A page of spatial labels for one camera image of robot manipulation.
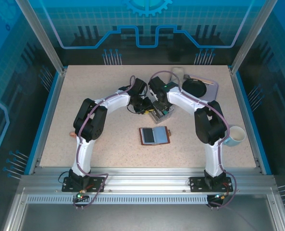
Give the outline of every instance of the gear logo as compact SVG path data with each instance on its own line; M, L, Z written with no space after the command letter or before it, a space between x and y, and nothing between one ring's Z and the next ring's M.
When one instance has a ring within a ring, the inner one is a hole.
M123 0L123 3L133 13L148 17L150 14L155 16L156 13L161 13L162 9L166 10L167 5L171 4L172 0Z
M5 23L11 25L16 15L16 3L14 0L0 0L0 17Z

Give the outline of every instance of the mug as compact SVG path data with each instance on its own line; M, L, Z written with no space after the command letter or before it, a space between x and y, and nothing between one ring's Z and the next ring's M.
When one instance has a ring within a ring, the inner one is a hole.
M223 142L224 145L229 147L234 147L240 144L246 138L245 131L238 127L232 126L230 127L230 136Z

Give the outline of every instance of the beige table surface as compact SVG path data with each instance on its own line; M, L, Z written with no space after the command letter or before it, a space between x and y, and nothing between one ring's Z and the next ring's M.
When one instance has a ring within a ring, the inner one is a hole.
M85 98L109 96L129 84L131 75L149 81L159 70L177 65L85 65L69 66L52 120L40 165L71 167L76 139L69 136L73 121ZM219 83L216 101L230 125L245 129L227 66L184 65L185 72L213 79ZM168 81L169 74L159 75ZM120 108L107 116L104 132L94 145L92 167L205 167L202 142L195 133L193 116L176 107L173 115L160 126L171 130L171 143L142 146L138 128L155 127L149 115L135 115ZM255 167L248 138L236 147L223 148L225 167Z

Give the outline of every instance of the ventilation slot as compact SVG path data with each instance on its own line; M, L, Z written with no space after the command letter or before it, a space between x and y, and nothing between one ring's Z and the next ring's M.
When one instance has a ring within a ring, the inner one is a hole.
M75 195L29 195L29 204L72 204ZM79 204L87 204L90 198ZM206 195L99 195L94 204L207 204Z

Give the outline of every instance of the purple cable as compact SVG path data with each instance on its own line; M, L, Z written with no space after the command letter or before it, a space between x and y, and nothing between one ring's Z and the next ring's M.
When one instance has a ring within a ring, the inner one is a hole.
M226 207L228 204L230 204L231 201L234 199L235 194L236 194L236 190L237 190L237 182L236 182L235 176L234 176L232 173L227 172L226 170L224 170L224 168L223 168L223 166L222 166L222 162L221 162L221 157L220 157L220 150L221 150L220 145L230 136L230 127L229 127L229 124L228 124L228 122L225 120L225 118L223 117L223 115L220 114L215 108L209 106L208 104L206 104L206 103L204 103L204 102L201 102L200 100L197 100L197 99L191 97L190 95L185 94L185 93L183 92L183 89L181 88L181 83L180 83L179 77L178 77L175 73L173 73L172 71L158 71L158 72L156 72L155 74L153 74L153 75L151 76L150 81L151 81L151 79L153 79L153 78L154 78L157 74L159 74L159 73L169 73L169 74L171 74L171 75L174 75L174 76L176 77L176 79L177 79L179 91L181 92L181 94L184 95L185 97L189 98L190 100L195 101L196 103L200 103L200 104L202 104L203 106L206 106L207 108L211 109L214 113L216 113L216 114L219 116L219 118L224 122L224 124L225 124L225 126L226 126L226 128L227 128L227 134L226 134L226 136L225 136L221 141L219 141L219 143L218 143L218 161L219 161L219 167L220 167L220 169L222 170L222 172L224 172L225 174L230 175L230 176L233 178L234 184L235 184L235 188L234 188L234 192L233 192L233 194L232 194L231 199L230 199L227 203L225 203L224 205L222 205L222 206L219 207L219 208L224 208L224 207Z
M217 206L219 206L219 207L222 208L221 204L219 204L219 203L211 202L211 204L217 205ZM236 210L231 209L231 208L229 208L229 207L226 207L226 209L229 209L230 211L237 213L249 226L251 226L251 227L253 228L253 230L258 231L258 230L257 230L243 215L241 215L239 212L237 212Z
M88 114L88 116L86 117L85 121L83 122L83 124L82 124L82 126L81 126L81 128L80 128L80 130L79 130L79 132L78 132L78 138L79 138L79 142L80 142L80 143L79 143L79 146L78 146L77 152L76 152L76 163L77 163L77 167L78 167L79 171L81 171L83 174L85 174L85 175L87 175L87 176L89 176L89 177L102 177L102 176L106 176L105 179L104 179L104 181L103 181L102 184L100 185L99 190L97 191L97 193L96 193L95 196L93 197L93 199L90 201L89 204L85 205L84 207L90 206L90 205L95 201L95 199L97 198L97 196L98 196L100 190L101 190L101 189L103 188L103 186L105 185L105 182L106 182L106 180L107 180L109 174L108 174L108 173L103 173L103 174L89 174L89 173L85 172L85 171L80 167L79 162L78 162L78 159L79 159L78 157L79 157L79 151L80 151L80 148L81 148L81 145L82 145L82 141L83 141L82 138L81 138L81 132L83 131L85 125L87 124L87 121L90 119L90 117L92 116L92 114L94 113L94 111L97 109L97 107L99 107L103 102L105 102L106 100L108 100L108 99L110 99L110 98L112 98L112 97L114 97L114 96L123 95L123 94L127 93L127 92L133 87L133 85L135 84L135 80L136 80L136 77L135 77L135 76L131 76L130 79L129 79L130 87L129 87L128 89L126 89L125 91L123 91L123 92L121 92L121 93L115 93L115 94L113 94L113 95L110 95L110 96L106 97L105 99L103 99L102 101L100 101L98 104L96 104L96 105L92 108L92 110L91 110L91 112Z

